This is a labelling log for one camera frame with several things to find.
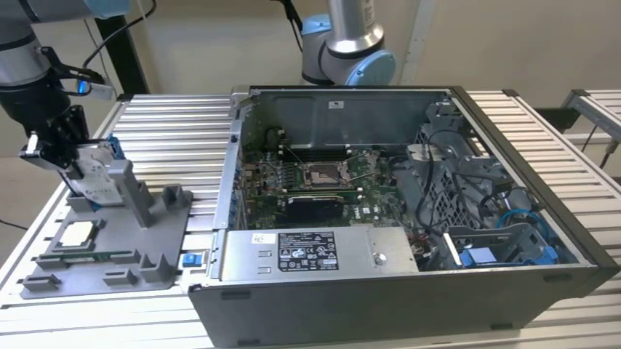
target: metal rail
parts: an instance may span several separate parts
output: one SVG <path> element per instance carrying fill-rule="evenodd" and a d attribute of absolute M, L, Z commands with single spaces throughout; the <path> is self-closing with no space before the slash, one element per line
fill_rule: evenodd
<path fill-rule="evenodd" d="M 614 140 L 621 141 L 621 90 L 575 89 L 562 107 L 579 111 Z"/>
<path fill-rule="evenodd" d="M 621 263 L 621 189 L 519 97 L 470 92 L 498 128 L 608 254 Z M 228 96 L 136 96 L 121 103 L 98 135 L 112 129 L 136 175 L 150 190 L 180 183 L 194 193 L 185 252 L 210 246 L 210 224 L 228 131 Z M 209 348 L 182 289 L 201 270 L 178 266 L 164 291 L 42 300 L 20 298 L 20 279 L 46 248 L 68 209 L 58 189 L 0 270 L 0 348 L 46 345 L 108 348 Z M 520 331 L 372 343 L 373 348 L 612 348 L 621 342 L 621 276 L 590 296 L 563 300 Z M 323 348 L 357 348 L 341 344 Z"/>

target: circuit board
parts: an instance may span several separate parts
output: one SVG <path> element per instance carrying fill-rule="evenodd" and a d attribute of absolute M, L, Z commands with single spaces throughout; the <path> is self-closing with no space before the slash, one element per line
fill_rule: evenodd
<path fill-rule="evenodd" d="M 412 225 L 379 151 L 352 151 L 341 161 L 283 162 L 275 153 L 253 158 L 257 161 L 244 165 L 249 229 Z M 305 220 L 312 213 L 305 209 L 292 217 L 292 205 L 311 200 L 335 203 L 337 211 L 320 208 L 324 214 Z"/>

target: motherboard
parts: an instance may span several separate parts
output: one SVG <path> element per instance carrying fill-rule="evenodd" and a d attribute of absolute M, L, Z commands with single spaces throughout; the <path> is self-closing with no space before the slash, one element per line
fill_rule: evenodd
<path fill-rule="evenodd" d="M 284 148 L 251 158 L 243 166 L 249 229 L 412 225 L 381 150 Z"/>

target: black pole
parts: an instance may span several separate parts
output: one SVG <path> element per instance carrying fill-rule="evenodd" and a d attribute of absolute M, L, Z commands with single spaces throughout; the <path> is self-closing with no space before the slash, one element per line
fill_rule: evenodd
<path fill-rule="evenodd" d="M 126 24 L 126 21 L 122 16 L 117 16 L 106 20 L 94 19 L 94 23 L 97 24 L 101 38 L 106 38 Z M 129 31 L 120 33 L 109 41 L 105 49 L 108 50 L 109 59 L 116 70 L 122 93 L 130 95 L 150 93 Z"/>

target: power supply label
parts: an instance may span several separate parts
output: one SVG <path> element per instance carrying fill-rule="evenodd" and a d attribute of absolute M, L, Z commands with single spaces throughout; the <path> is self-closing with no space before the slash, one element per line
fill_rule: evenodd
<path fill-rule="evenodd" d="M 336 243 L 332 231 L 279 233 L 280 271 L 337 270 Z"/>

